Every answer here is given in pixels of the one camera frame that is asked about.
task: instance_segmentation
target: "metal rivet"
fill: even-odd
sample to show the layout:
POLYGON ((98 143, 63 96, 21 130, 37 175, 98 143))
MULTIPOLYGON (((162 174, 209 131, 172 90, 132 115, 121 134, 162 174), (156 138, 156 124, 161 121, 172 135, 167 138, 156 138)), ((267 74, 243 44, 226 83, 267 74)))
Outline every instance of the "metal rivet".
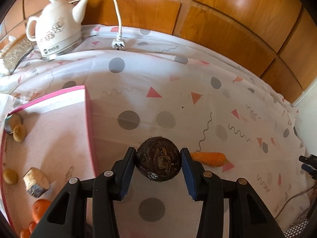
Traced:
POLYGON ((104 176, 106 176, 106 177, 110 177, 110 176, 112 176, 114 173, 113 173, 113 171, 111 171, 111 170, 108 170, 108 171, 105 171, 104 172, 104 176))
POLYGON ((78 179, 76 177, 70 178, 69 179, 69 183, 70 184, 75 184, 78 181, 78 179))
POLYGON ((240 178, 238 182, 239 184, 242 184, 242 185, 246 185, 248 183, 248 181, 244 178, 240 178))
POLYGON ((205 176, 205 177, 207 177, 207 178, 209 178, 209 177, 212 176, 212 172, 210 172, 210 171, 204 171, 204 173, 203 173, 202 175, 205 176))

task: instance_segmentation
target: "white kettle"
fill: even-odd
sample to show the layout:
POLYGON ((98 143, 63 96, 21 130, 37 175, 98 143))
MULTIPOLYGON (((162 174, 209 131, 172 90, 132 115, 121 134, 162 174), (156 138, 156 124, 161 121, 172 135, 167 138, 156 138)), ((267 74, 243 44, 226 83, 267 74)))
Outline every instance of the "white kettle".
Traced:
POLYGON ((36 41, 43 60, 53 60, 81 43, 81 22, 85 16, 88 0, 80 0, 76 6, 66 0, 49 0, 40 17, 29 17, 26 36, 36 41), (36 21, 35 37, 30 33, 30 24, 36 21))

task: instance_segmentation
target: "kettle spout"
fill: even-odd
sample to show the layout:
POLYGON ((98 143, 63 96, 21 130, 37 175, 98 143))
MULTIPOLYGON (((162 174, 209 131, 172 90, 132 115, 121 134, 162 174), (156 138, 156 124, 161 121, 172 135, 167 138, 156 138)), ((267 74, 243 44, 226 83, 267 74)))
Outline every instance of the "kettle spout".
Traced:
POLYGON ((83 21, 87 2, 88 0, 80 0, 73 8, 73 18, 76 23, 81 24, 81 22, 83 21))

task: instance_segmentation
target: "power cord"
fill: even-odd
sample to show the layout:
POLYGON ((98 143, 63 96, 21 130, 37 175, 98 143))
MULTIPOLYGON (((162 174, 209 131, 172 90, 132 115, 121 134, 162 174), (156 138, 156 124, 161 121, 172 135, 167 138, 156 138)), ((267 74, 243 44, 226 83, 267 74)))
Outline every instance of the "power cord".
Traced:
MULTIPOLYGON (((80 0, 70 1, 69 3, 74 3, 74 2, 78 2, 78 1, 80 1, 80 0)), ((119 30, 117 33, 117 37, 112 41, 111 46, 114 49, 122 50, 125 46, 125 42, 122 39, 122 21, 121 21, 121 16, 120 16, 117 0, 113 0, 113 2, 115 4, 115 10, 116 10, 117 18, 118 18, 119 30)))
POLYGON ((303 194, 309 192, 310 190, 314 189, 315 187, 317 187, 317 184, 314 184, 313 187, 310 187, 309 189, 304 190, 304 191, 302 191, 302 192, 299 192, 299 193, 295 194, 293 197, 290 197, 290 198, 285 202, 284 206, 281 208, 281 210, 279 211, 279 213, 276 215, 276 217, 275 217, 274 219, 277 219, 277 218, 278 218, 278 216, 279 216, 280 213, 283 211, 283 209, 285 208, 285 206, 287 205, 287 203, 290 202, 290 200, 292 200, 292 199, 294 199, 294 198, 296 198, 296 197, 298 197, 298 196, 301 196, 301 195, 303 195, 303 194))

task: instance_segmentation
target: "pink tray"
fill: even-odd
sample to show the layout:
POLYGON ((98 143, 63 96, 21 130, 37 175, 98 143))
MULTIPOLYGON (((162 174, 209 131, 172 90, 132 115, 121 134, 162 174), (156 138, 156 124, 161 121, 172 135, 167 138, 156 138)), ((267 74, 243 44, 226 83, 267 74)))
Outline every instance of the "pink tray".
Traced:
MULTIPOLYGON (((32 221, 31 207, 37 198, 25 190, 22 177, 31 168, 48 177, 51 188, 41 199, 53 200, 65 183, 76 176, 95 178, 98 172, 93 146, 89 94, 85 86, 74 86, 45 95, 12 112, 19 113, 27 130, 21 143, 5 132, 1 141, 0 191, 10 225, 19 234, 32 221), (11 168, 19 175, 9 186, 3 170, 11 168)), ((91 222, 91 207, 87 207, 91 222)))

